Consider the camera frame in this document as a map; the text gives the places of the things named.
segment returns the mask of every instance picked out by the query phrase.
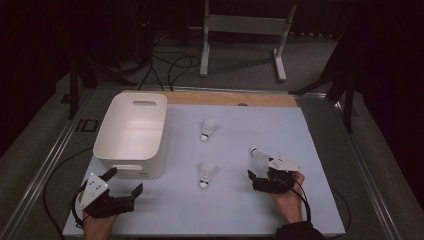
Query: shuttlecock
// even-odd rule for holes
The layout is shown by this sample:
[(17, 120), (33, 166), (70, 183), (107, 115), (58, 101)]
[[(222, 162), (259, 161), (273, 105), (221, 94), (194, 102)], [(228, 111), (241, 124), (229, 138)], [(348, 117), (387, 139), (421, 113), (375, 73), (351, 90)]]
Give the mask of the shuttlecock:
[(218, 128), (218, 123), (210, 118), (203, 120), (202, 135), (200, 139), (205, 142), (209, 136)]
[(202, 163), (200, 165), (200, 188), (207, 188), (212, 179), (215, 166), (212, 163)]
[(259, 151), (257, 148), (251, 148), (250, 153), (252, 154), (253, 164), (258, 171), (258, 175), (266, 176), (269, 169), (268, 163), (272, 161), (273, 158)]

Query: white table surface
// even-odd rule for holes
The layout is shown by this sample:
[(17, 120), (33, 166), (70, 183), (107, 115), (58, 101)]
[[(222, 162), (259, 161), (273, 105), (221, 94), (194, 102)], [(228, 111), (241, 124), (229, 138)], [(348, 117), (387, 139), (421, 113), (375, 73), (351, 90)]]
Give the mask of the white table surface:
[[(297, 107), (168, 105), (169, 144), (163, 175), (154, 180), (111, 179), (110, 195), (128, 196), (141, 182), (135, 211), (121, 214), (112, 234), (125, 236), (264, 236), (284, 222), (271, 198), (254, 191), (247, 169), (254, 165), (250, 147), (285, 156), (301, 165), (312, 223), (323, 234), (344, 227), (315, 150), (303, 113)], [(219, 128), (200, 140), (204, 118)], [(218, 166), (209, 187), (199, 188), (200, 163)], [(107, 169), (93, 157), (86, 172)], [(64, 235), (82, 235), (69, 216)]]

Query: metal stand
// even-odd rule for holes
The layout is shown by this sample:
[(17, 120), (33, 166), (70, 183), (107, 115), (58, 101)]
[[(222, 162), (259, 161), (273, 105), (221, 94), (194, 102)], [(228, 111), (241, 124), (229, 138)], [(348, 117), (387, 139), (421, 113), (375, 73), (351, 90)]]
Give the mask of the metal stand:
[(205, 19), (203, 27), (203, 51), (200, 63), (200, 76), (208, 75), (209, 63), (209, 31), (217, 32), (236, 32), (236, 33), (254, 33), (281, 36), (280, 45), (274, 49), (274, 61), (280, 81), (286, 81), (281, 53), (289, 34), (290, 26), (293, 20), (296, 5), (292, 5), (286, 19), (255, 18), (241, 16), (226, 16), (209, 14), (209, 0), (205, 0)]

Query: robotic hand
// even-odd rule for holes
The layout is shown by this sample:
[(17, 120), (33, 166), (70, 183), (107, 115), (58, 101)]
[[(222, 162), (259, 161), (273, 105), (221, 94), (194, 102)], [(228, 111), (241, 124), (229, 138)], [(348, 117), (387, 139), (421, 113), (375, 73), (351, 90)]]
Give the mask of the robotic hand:
[(281, 194), (293, 188), (296, 179), (293, 171), (299, 171), (301, 168), (297, 164), (284, 159), (270, 158), (268, 163), (268, 178), (258, 178), (256, 175), (247, 170), (254, 190)]
[(71, 207), (77, 226), (83, 226), (81, 220), (75, 210), (75, 202), (80, 192), (84, 191), (81, 199), (80, 209), (85, 210), (87, 214), (93, 218), (105, 218), (126, 212), (134, 211), (134, 200), (143, 192), (143, 184), (138, 185), (130, 196), (114, 198), (109, 196), (109, 186), (106, 184), (115, 174), (116, 168), (111, 168), (102, 176), (91, 176), (75, 193)]

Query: table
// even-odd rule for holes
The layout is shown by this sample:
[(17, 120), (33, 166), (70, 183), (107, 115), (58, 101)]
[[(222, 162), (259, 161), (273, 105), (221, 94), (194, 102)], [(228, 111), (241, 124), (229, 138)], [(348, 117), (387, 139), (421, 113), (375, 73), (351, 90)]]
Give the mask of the table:
[[(247, 169), (253, 167), (248, 161), (248, 148), (252, 146), (274, 156), (283, 154), (302, 165), (303, 174), (309, 179), (304, 189), (314, 226), (326, 235), (344, 233), (302, 111), (292, 97), (192, 92), (164, 95), (170, 103), (167, 117), (171, 120), (164, 173), (156, 180), (108, 182), (112, 196), (128, 195), (140, 182), (145, 189), (136, 200), (135, 211), (121, 215), (112, 234), (156, 237), (274, 234), (282, 219), (271, 198), (253, 191), (247, 178)], [(236, 106), (239, 103), (249, 107)], [(206, 115), (213, 116), (220, 128), (207, 142), (201, 142), (200, 124)], [(218, 166), (206, 190), (198, 187), (202, 161)], [(86, 177), (91, 172), (102, 174), (106, 170), (93, 157)], [(82, 235), (74, 225), (70, 216), (64, 235)]]
[(281, 36), (278, 48), (274, 49), (274, 62), (277, 68), (278, 79), (280, 81), (286, 81), (287, 77), (284, 71), (283, 61), (281, 60), (281, 53), (283, 52), (295, 11), (296, 5), (293, 4), (290, 7), (286, 19), (215, 15), (209, 13), (209, 0), (205, 0), (200, 76), (206, 77), (208, 74), (210, 50), (209, 31), (256, 33)]

